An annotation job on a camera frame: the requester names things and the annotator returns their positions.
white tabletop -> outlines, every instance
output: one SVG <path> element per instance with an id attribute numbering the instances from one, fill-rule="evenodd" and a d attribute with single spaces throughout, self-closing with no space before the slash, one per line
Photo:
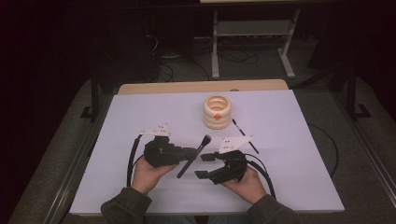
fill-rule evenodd
<path id="1" fill-rule="evenodd" d="M 128 159 L 141 130 L 167 123 L 170 143 L 197 148 L 205 134 L 212 142 L 203 153 L 219 150 L 222 137 L 241 136 L 231 123 L 223 130 L 211 130 L 203 123 L 206 97 L 221 94 L 232 102 L 233 118 L 252 143 L 241 147 L 258 156 L 274 184 L 277 200 L 297 212 L 343 211 L 340 198 L 324 166 L 292 91 L 226 91 L 116 95 L 94 147 L 76 198 L 72 214 L 100 215 L 100 206 L 125 187 Z M 153 139 L 144 135 L 136 158 Z M 198 179 L 194 171 L 213 171 L 222 161 L 196 160 L 177 179 L 184 161 L 165 175 L 149 193 L 153 200 L 148 214 L 210 215 L 246 212 L 250 205 L 222 185 Z"/>

floor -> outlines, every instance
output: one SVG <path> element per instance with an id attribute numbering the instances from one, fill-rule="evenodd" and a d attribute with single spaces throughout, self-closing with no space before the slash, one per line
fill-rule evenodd
<path id="1" fill-rule="evenodd" d="M 164 54 L 157 82 L 210 79 L 210 40 L 206 41 L 197 44 L 199 53 L 194 59 L 178 57 L 177 52 L 172 51 Z M 296 78 L 286 78 L 276 53 L 281 41 L 225 39 L 220 46 L 220 80 L 282 78 L 293 86 L 319 72 L 306 67 L 316 40 L 296 39 L 288 54 Z M 329 173 L 336 167 L 332 181 L 346 211 L 300 214 L 300 218 L 303 223 L 395 223 L 395 203 L 389 197 L 391 192 L 384 188 L 386 183 L 379 177 L 378 170 L 385 170 L 388 179 L 396 179 L 396 123 L 375 99 L 370 86 L 360 79 L 357 104 L 365 105 L 372 117 L 352 121 L 345 111 L 346 91 L 327 89 L 331 77 L 294 92 Z M 80 118 L 83 109 L 91 103 L 90 89 L 87 82 L 70 105 L 10 223 L 104 223 L 100 217 L 67 213 L 89 160 L 85 153 L 90 151 L 103 122 Z M 106 112 L 109 102 L 111 95 L 101 94 L 101 113 Z M 335 166 L 337 152 L 339 160 Z M 81 159 L 77 157 L 79 154 L 83 155 Z M 373 155 L 381 161 L 383 169 L 372 163 Z"/>

human arm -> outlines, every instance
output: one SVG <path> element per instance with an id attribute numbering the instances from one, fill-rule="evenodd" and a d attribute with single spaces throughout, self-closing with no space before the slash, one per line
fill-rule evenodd
<path id="1" fill-rule="evenodd" d="M 152 167 L 144 157 L 137 161 L 130 188 L 123 188 L 116 197 L 102 204 L 101 212 L 108 223 L 143 223 L 151 204 L 147 196 L 160 178 L 176 165 Z"/>
<path id="2" fill-rule="evenodd" d="M 267 194 L 258 172 L 249 166 L 240 182 L 227 181 L 222 185 L 252 204 L 247 214 L 254 224 L 301 223 L 293 210 Z"/>

black pen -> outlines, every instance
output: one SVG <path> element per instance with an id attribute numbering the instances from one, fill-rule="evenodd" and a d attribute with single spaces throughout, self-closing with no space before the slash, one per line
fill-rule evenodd
<path id="1" fill-rule="evenodd" d="M 246 136 L 246 135 L 244 134 L 244 131 L 242 131 L 242 129 L 239 128 L 239 126 L 236 124 L 235 119 L 233 119 L 233 124 L 236 126 L 236 128 L 239 130 L 239 132 L 240 132 L 242 135 Z M 257 150 L 257 148 L 255 148 L 255 147 L 253 146 L 253 144 L 252 144 L 250 141 L 249 141 L 248 143 L 253 147 L 253 149 L 257 152 L 257 154 L 260 154 L 260 153 L 259 153 L 259 150 Z"/>

person's right hand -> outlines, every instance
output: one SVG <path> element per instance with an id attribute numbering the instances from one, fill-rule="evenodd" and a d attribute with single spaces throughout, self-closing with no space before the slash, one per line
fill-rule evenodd
<path id="1" fill-rule="evenodd" d="M 251 204 L 256 203 L 267 194 L 264 186 L 262 185 L 262 181 L 259 178 L 258 172 L 249 166 L 240 182 L 230 180 L 222 183 L 221 185 L 232 190 L 243 200 Z"/>

